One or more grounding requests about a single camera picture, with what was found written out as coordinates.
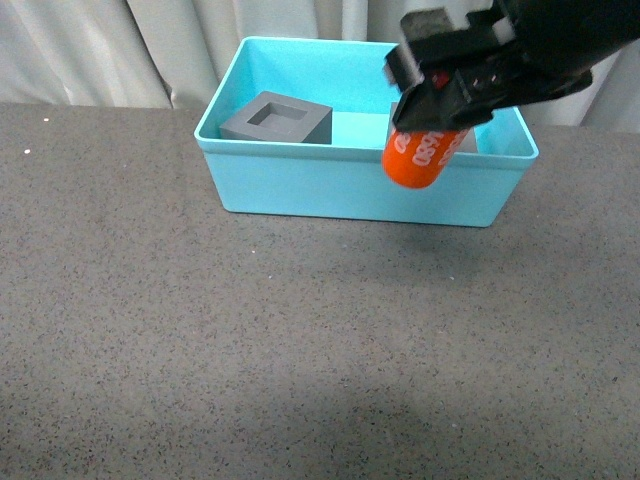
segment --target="gray square block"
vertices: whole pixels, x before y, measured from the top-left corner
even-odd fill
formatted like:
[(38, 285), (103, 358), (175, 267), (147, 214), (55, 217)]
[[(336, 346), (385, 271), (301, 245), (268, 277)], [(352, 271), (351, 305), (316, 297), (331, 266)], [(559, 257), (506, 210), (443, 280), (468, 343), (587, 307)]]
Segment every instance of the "gray square block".
[[(391, 112), (389, 113), (389, 126), (387, 127), (387, 139), (391, 136), (391, 132), (393, 130), (393, 114), (396, 112), (396, 108), (398, 108), (398, 102), (393, 102), (391, 104)], [(467, 136), (464, 137), (464, 140), (456, 150), (456, 152), (465, 152), (465, 153), (478, 153), (478, 144), (476, 142), (476, 132), (472, 128)]]
[(226, 140), (331, 144), (333, 109), (262, 92), (220, 126)]

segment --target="white curtain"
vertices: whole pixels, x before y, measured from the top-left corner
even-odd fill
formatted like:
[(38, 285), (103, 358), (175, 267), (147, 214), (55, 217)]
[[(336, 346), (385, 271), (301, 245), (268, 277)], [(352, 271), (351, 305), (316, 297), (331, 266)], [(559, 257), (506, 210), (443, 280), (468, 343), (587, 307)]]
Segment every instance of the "white curtain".
[[(3, 0), (0, 101), (202, 108), (249, 35), (395, 42), (410, 10), (465, 25), (491, 0)], [(640, 132), (640, 43), (577, 95), (523, 107), (530, 123)]]

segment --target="cyan plastic bin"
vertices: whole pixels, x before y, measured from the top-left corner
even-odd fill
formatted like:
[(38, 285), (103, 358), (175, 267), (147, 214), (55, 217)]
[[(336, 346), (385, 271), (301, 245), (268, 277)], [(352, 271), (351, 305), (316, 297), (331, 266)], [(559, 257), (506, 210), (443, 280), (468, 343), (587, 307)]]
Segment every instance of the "cyan plastic bin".
[[(382, 68), (388, 43), (246, 38), (195, 137), (225, 209), (489, 226), (538, 149), (515, 108), (476, 127), (477, 154), (457, 153), (436, 182), (409, 190), (380, 163), (399, 93)], [(222, 140), (220, 125), (267, 90), (333, 107), (331, 145)]]

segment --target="square hole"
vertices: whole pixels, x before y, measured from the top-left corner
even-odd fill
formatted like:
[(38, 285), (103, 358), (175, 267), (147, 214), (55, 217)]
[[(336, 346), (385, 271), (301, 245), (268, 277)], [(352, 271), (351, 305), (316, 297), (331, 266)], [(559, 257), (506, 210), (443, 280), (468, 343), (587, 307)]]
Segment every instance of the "square hole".
[(258, 125), (274, 132), (291, 133), (300, 120), (307, 114), (305, 110), (269, 102), (249, 119), (250, 124)]

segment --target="orange can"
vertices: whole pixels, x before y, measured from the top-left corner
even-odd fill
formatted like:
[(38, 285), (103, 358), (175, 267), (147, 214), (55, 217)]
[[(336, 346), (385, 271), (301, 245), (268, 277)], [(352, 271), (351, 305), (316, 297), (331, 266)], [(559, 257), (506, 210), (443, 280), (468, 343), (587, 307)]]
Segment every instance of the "orange can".
[(403, 133), (394, 129), (382, 154), (382, 168), (398, 185), (428, 187), (438, 178), (468, 132)]

